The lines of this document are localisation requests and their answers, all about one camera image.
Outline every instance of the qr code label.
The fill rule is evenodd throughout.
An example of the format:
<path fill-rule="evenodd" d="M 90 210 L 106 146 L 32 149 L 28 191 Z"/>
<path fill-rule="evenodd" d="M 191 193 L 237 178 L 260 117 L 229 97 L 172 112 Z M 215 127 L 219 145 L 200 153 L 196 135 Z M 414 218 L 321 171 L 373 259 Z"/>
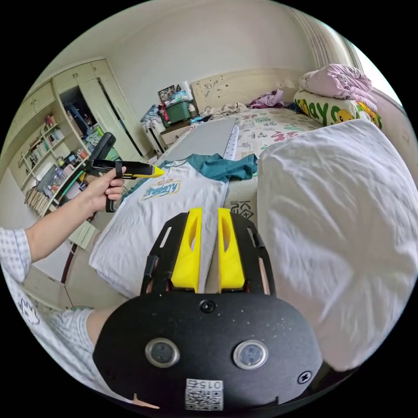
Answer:
<path fill-rule="evenodd" d="M 189 411 L 222 411 L 222 380 L 186 380 L 185 408 Z"/>

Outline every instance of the person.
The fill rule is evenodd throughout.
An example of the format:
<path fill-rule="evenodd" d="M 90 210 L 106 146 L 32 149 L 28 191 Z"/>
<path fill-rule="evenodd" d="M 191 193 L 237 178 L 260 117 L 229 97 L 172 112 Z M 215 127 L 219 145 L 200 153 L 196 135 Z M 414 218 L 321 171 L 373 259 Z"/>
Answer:
<path fill-rule="evenodd" d="M 107 396 L 124 399 L 105 383 L 93 361 L 100 331 L 117 307 L 104 310 L 80 309 L 43 315 L 19 285 L 26 279 L 31 263 L 55 251 L 86 219 L 106 206 L 106 198 L 121 198 L 123 179 L 115 169 L 97 177 L 68 203 L 49 213 L 28 229 L 0 228 L 0 263 L 6 284 L 26 325 L 45 351 L 73 378 Z"/>

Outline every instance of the headboard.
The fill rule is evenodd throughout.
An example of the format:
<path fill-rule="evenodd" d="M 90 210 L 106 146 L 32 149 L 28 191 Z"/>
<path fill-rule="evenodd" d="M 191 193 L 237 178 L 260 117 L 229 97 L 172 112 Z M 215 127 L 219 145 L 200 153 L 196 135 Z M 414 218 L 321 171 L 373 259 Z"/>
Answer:
<path fill-rule="evenodd" d="M 280 89 L 285 102 L 292 102 L 304 73 L 284 68 L 234 71 L 203 78 L 191 83 L 198 111 L 208 106 L 219 108 L 228 103 L 249 104 L 262 94 Z"/>

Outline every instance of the pillow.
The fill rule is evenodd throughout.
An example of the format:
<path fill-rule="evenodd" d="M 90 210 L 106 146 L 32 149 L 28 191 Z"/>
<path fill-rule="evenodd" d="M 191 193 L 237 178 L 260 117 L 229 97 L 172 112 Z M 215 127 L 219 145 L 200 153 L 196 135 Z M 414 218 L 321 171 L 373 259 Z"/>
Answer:
<path fill-rule="evenodd" d="M 418 274 L 418 191 L 365 119 L 302 133 L 258 160 L 258 230 L 279 298 L 313 326 L 335 370 L 362 364 Z"/>
<path fill-rule="evenodd" d="M 299 90 L 293 100 L 305 114 L 323 126 L 352 119 L 368 119 L 382 129 L 380 116 L 359 101 L 319 96 L 305 90 Z"/>

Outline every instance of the yellow printed pillow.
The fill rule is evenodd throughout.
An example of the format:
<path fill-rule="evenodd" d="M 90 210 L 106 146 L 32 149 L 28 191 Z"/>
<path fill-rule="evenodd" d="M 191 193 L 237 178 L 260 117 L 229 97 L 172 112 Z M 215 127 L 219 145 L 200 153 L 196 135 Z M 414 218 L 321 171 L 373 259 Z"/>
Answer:
<path fill-rule="evenodd" d="M 319 96 L 299 90 L 294 97 L 295 104 L 312 119 L 323 126 L 334 125 L 351 119 L 368 119 L 382 129 L 380 116 L 364 103 L 355 100 L 340 100 Z"/>

